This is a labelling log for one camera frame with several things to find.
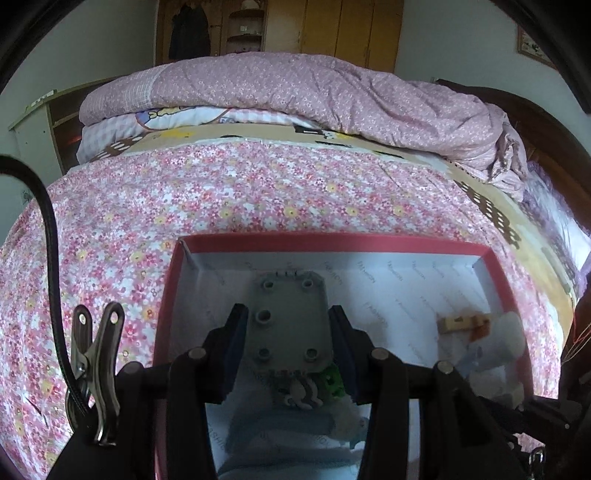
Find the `picture frame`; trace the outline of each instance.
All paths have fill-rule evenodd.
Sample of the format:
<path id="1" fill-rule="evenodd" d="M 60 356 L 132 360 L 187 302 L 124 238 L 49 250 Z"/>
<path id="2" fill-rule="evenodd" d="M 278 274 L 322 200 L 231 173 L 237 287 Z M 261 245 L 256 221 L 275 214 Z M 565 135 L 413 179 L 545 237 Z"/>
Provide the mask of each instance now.
<path id="1" fill-rule="evenodd" d="M 517 27 L 517 52 L 556 70 L 556 65 L 552 63 L 552 60 L 546 56 L 533 38 L 519 26 Z"/>

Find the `black cable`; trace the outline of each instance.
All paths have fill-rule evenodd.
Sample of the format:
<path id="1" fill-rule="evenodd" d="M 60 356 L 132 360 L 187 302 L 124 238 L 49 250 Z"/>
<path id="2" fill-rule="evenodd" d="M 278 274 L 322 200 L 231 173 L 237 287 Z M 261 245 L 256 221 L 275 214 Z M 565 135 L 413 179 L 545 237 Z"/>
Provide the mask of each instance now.
<path id="1" fill-rule="evenodd" d="M 61 316 L 60 299 L 60 270 L 59 253 L 57 248 L 57 224 L 56 216 L 53 212 L 53 206 L 49 194 L 43 185 L 41 179 L 24 163 L 16 158 L 0 155 L 0 174 L 10 175 L 23 182 L 31 193 L 35 196 L 41 217 L 45 226 L 45 242 L 47 247 L 47 290 L 49 292 L 49 315 L 51 317 L 51 331 L 53 332 L 53 342 L 56 346 L 57 362 L 60 364 L 61 374 L 64 376 L 70 396 L 76 407 L 80 410 L 82 416 L 90 413 L 88 403 L 82 399 L 82 393 L 78 388 L 68 350 L 66 347 L 66 337 L 64 336 L 64 324 Z"/>

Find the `wooden headboard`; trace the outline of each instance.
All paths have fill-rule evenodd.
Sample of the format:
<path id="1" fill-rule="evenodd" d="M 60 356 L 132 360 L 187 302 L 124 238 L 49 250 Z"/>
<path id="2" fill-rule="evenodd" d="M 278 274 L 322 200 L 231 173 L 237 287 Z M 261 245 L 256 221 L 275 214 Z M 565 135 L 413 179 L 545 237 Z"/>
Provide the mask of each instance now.
<path id="1" fill-rule="evenodd" d="M 528 160 L 534 160 L 552 179 L 580 224 L 591 230 L 591 155 L 556 118 L 534 102 L 488 87 L 468 87 L 438 80 L 460 93 L 475 95 L 501 107 L 524 140 Z"/>

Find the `bed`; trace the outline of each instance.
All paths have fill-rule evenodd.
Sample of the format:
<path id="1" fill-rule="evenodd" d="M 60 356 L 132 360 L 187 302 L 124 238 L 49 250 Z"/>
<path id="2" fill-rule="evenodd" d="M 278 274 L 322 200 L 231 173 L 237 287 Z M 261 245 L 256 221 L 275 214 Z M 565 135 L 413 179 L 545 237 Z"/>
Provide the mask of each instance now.
<path id="1" fill-rule="evenodd" d="M 333 72 L 346 84 L 337 84 Z M 217 79 L 216 89 L 203 88 L 207 75 Z M 290 76 L 293 83 L 286 81 Z M 183 87 L 172 94 L 167 85 L 173 84 Z M 322 56 L 189 60 L 97 90 L 80 112 L 87 125 L 79 151 L 84 163 L 49 189 L 66 332 L 77 304 L 98 316 L 116 299 L 127 318 L 119 367 L 165 360 L 158 314 L 179 236 L 434 236 L 493 249 L 522 317 L 532 393 L 556 396 L 560 352 L 585 292 L 586 258 L 583 264 L 581 254 L 567 258 L 569 249 L 556 245 L 544 219 L 523 208 L 525 156 L 533 153 L 564 195 L 582 225 L 583 243 L 589 194 L 578 179 L 590 171 L 591 159 L 564 127 L 525 100 L 446 85 L 497 104 L 511 123 L 501 109 L 474 97 Z M 431 114 L 441 105 L 452 112 L 443 123 Z M 414 123 L 424 127 L 420 134 L 402 118 L 413 115 L 423 116 Z M 549 135 L 556 141 L 547 141 Z M 44 478 L 70 435 L 47 314 L 40 225 L 29 205 L 0 250 L 0 290 L 10 292 L 0 299 L 0 443 L 31 479 Z"/>

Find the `wooden cabinet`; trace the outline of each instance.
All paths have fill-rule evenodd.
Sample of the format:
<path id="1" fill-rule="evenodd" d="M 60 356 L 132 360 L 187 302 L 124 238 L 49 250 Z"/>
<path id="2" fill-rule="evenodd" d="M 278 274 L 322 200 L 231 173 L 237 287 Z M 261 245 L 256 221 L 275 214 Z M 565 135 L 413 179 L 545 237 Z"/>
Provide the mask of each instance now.
<path id="1" fill-rule="evenodd" d="M 185 3 L 201 5 L 211 55 L 286 51 L 335 56 L 359 67 L 393 72 L 404 0 L 160 0 L 157 63 L 168 60 L 172 19 Z"/>
<path id="2" fill-rule="evenodd" d="M 265 51 L 301 52 L 306 0 L 268 0 Z"/>
<path id="3" fill-rule="evenodd" d="M 367 68 L 394 72 L 402 27 L 402 0 L 374 0 Z"/>
<path id="4" fill-rule="evenodd" d="M 302 53 L 334 56 L 339 33 L 341 0 L 308 0 Z"/>
<path id="5" fill-rule="evenodd" d="M 393 72 L 403 7 L 404 0 L 268 0 L 263 49 Z"/>
<path id="6" fill-rule="evenodd" d="M 21 159 L 45 185 L 78 165 L 82 139 L 78 111 L 86 96 L 114 78 L 97 80 L 54 92 L 25 108 L 9 129 L 15 132 Z"/>
<path id="7" fill-rule="evenodd" d="M 373 11 L 372 0 L 343 0 L 335 57 L 366 66 Z"/>

